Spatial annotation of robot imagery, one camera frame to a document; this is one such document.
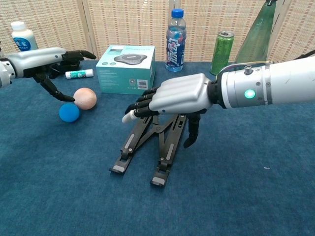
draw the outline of green indicator light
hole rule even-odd
[[[255,95],[256,95],[256,93],[252,89],[248,89],[244,93],[245,98],[248,98],[248,99],[251,99],[251,98],[255,97]]]

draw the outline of white glue stick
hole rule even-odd
[[[67,71],[65,73],[67,79],[75,79],[75,78],[85,78],[85,77],[93,77],[93,70],[77,70],[77,71]]]

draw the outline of teal product box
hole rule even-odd
[[[96,65],[103,93],[141,95],[152,88],[155,72],[154,46],[111,45]]]

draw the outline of robotic arm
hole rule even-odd
[[[67,52],[63,48],[45,48],[18,52],[0,58],[0,88],[11,84],[12,79],[34,78],[53,97],[60,101],[74,101],[74,98],[62,94],[47,77],[52,64],[69,61],[95,59],[96,56],[87,51]]]
[[[240,66],[244,69],[228,71]],[[214,82],[204,74],[195,74],[167,80],[145,91],[126,109],[123,122],[160,114],[186,115],[187,148],[197,139],[200,114],[213,104],[230,109],[307,101],[315,101],[315,57],[232,64],[222,69]]]

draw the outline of white bottle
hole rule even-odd
[[[11,27],[13,40],[20,51],[38,49],[33,31],[27,29],[23,21],[12,22]]]

